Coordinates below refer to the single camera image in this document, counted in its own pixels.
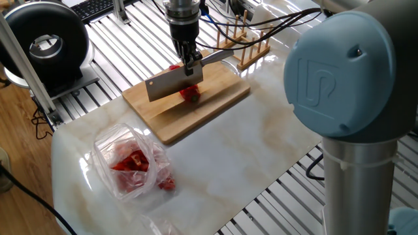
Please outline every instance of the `cleaver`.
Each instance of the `cleaver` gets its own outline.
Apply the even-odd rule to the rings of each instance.
[[[210,63],[215,63],[234,55],[232,50],[219,50],[203,59],[196,61],[192,68],[193,74],[187,76],[183,67],[163,73],[145,81],[146,91],[150,102],[156,101],[168,95],[179,92],[203,81],[202,68]]]

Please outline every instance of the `metal grating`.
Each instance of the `metal grating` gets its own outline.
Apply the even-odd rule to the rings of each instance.
[[[212,5],[209,7],[215,21],[226,22]],[[118,23],[112,13],[86,25],[95,47],[91,66],[100,80],[55,101],[64,123],[91,112],[119,97],[122,91],[180,62],[172,45],[169,25],[152,2],[133,3],[126,11],[131,20],[128,25]],[[199,25],[197,41],[215,45],[215,27],[206,22],[199,22]]]
[[[321,153],[322,144],[318,144],[216,235],[323,234],[324,183],[305,175]],[[401,161],[395,164],[391,208],[407,206],[418,210],[418,141],[409,136],[401,138],[398,154]],[[323,162],[311,173],[323,176]]]

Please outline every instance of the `round black object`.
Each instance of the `round black object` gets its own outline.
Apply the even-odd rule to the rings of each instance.
[[[89,39],[81,19],[69,7],[55,0],[30,2],[10,11],[6,21],[48,92],[81,78],[80,65],[88,52]],[[49,60],[31,56],[29,50],[34,40],[44,35],[61,39],[59,55]],[[0,61],[22,77],[1,43]]]

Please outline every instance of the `white marble table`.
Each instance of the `white marble table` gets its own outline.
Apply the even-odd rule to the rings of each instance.
[[[296,2],[300,8],[311,4]],[[262,3],[254,20],[266,12],[282,15],[297,8],[288,1],[271,4]],[[159,143],[122,97],[60,126],[52,142],[57,211],[78,234],[126,234],[130,220],[147,210],[184,234],[213,235],[320,141],[294,116],[283,87],[289,48],[308,28],[286,29],[270,40],[267,56],[240,73],[251,85],[248,97],[180,141],[163,146],[174,167],[174,195],[156,190],[153,196],[122,204],[93,168],[88,153],[95,135],[117,123],[127,123]]]

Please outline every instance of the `plastic bag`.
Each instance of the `plastic bag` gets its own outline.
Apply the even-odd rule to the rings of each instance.
[[[98,136],[92,156],[104,184],[119,200],[131,200],[155,184],[166,190],[175,188],[170,161],[163,149],[126,124]]]
[[[127,230],[132,235],[182,235],[172,223],[145,215],[135,216]]]

